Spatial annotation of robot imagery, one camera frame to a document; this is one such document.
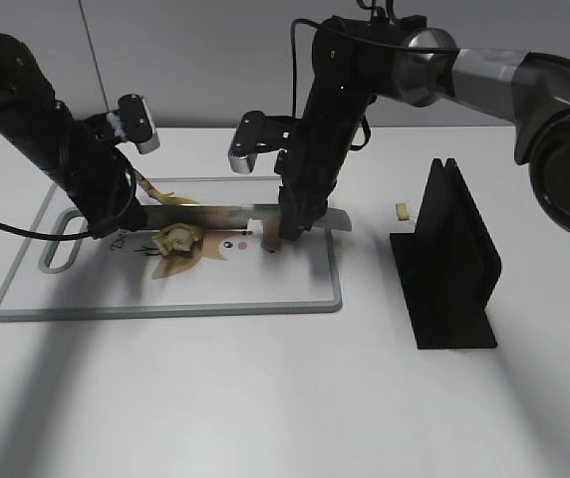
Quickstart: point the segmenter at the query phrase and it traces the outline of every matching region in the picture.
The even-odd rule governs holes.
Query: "white tabletop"
[[[149,177],[225,176],[231,133],[127,151]],[[333,196],[355,229],[336,234],[339,313],[0,324],[0,478],[569,477],[570,235],[513,137],[374,130]],[[388,235],[437,156],[457,159],[502,257],[495,351],[416,349]],[[0,137],[0,220],[28,227],[48,187]],[[20,244],[0,232],[0,285]]]

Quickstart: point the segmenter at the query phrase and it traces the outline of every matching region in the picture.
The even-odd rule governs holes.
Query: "knife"
[[[212,206],[203,204],[144,206],[147,214],[146,231],[160,230],[170,224],[183,223],[203,229],[247,229],[250,219],[278,220],[278,204],[248,204],[242,206]],[[351,231],[352,221],[346,211],[329,208],[314,222],[314,227]]]

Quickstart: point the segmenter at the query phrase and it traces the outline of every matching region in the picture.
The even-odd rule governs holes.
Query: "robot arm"
[[[460,50],[427,18],[332,17],[312,47],[314,83],[300,119],[243,117],[229,157],[250,172],[255,153],[280,149],[275,171],[281,237],[296,240],[322,216],[365,111],[376,97],[422,108],[447,99],[513,122],[515,161],[529,163],[540,204],[570,231],[570,60],[551,55]],[[280,129],[287,138],[276,137]]]
[[[147,221],[133,196],[132,167],[115,146],[131,140],[149,152],[158,139],[142,97],[119,104],[118,111],[75,120],[30,50],[0,34],[0,133],[67,192],[93,237],[138,230]]]

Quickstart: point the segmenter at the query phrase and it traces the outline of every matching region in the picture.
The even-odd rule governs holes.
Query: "cutting board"
[[[161,192],[202,204],[275,202],[275,178],[157,179]],[[143,204],[155,204],[144,192]],[[79,232],[85,225],[66,194],[49,191],[34,230]],[[280,250],[273,228],[206,231],[191,257],[157,255],[153,232],[100,240],[27,239],[0,289],[0,322],[334,312],[341,292],[332,235],[313,229]]]

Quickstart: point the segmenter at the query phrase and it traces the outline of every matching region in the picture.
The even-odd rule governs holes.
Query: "cable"
[[[362,45],[388,48],[390,50],[396,50],[398,52],[427,53],[433,55],[437,54],[457,55],[459,53],[458,48],[413,48],[413,47],[402,47],[400,45],[389,45],[387,43],[374,42],[372,40],[366,40],[364,38],[354,37],[349,33],[340,32],[338,30],[327,28],[326,26],[321,25],[320,23],[313,22],[312,20],[308,20],[306,18],[297,18],[292,22],[289,29],[290,44],[292,47],[292,119],[293,120],[296,119],[296,97],[298,92],[298,62],[296,59],[296,27],[298,25],[306,25],[320,32],[328,33],[330,35],[336,35],[338,37],[347,38],[349,40],[352,40],[353,42],[360,43]]]
[[[385,13],[385,9],[383,7],[377,6],[376,4],[378,2],[376,0],[372,0],[371,5],[366,5],[364,0],[356,0],[356,3],[363,10],[371,12],[370,22],[373,22],[377,16],[382,20],[387,20],[387,14]]]
[[[386,2],[387,5],[387,15],[389,16],[389,19],[395,23],[395,24],[399,24],[401,19],[398,18],[396,16],[396,12],[394,12],[394,0],[387,0]]]
[[[99,230],[93,230],[93,231],[88,230],[88,231],[80,232],[78,234],[66,234],[66,235],[44,234],[41,232],[29,231],[27,229],[20,229],[18,227],[14,227],[14,226],[11,226],[8,224],[4,224],[3,222],[0,222],[0,230],[4,231],[4,232],[9,232],[11,234],[15,234],[17,236],[27,237],[29,239],[37,239],[37,240],[41,240],[41,241],[63,242],[63,241],[77,241],[80,239],[86,239],[88,237],[92,237],[94,234],[101,234],[102,231],[107,230],[108,227],[111,227],[113,224],[119,222],[119,220],[122,217],[124,217],[124,215],[128,212],[128,209],[130,208],[130,206],[133,204],[133,201],[135,200],[135,197],[137,195],[137,178],[135,177],[135,169],[130,164],[130,162],[126,159],[124,154],[121,151],[119,151],[118,149],[115,149],[115,151],[117,152],[117,155],[120,157],[120,159],[125,160],[127,163],[126,173],[130,177],[130,195],[128,197],[128,201],[126,202],[126,205],[123,207],[123,209],[120,211],[120,213],[117,214],[116,216],[108,219],[107,221],[102,221],[101,225],[103,227],[101,227]]]
[[[551,55],[551,54],[548,54],[548,53],[536,53],[536,52],[533,52],[533,53],[530,53],[530,54],[528,55],[528,57],[529,57],[530,59],[533,59],[533,60],[539,60],[539,61],[542,61],[542,62],[552,63],[552,64],[555,64],[555,65],[560,65],[560,66],[562,66],[562,67],[570,68],[570,59],[564,58],[564,57],[559,57],[559,56],[557,56],[557,55]]]

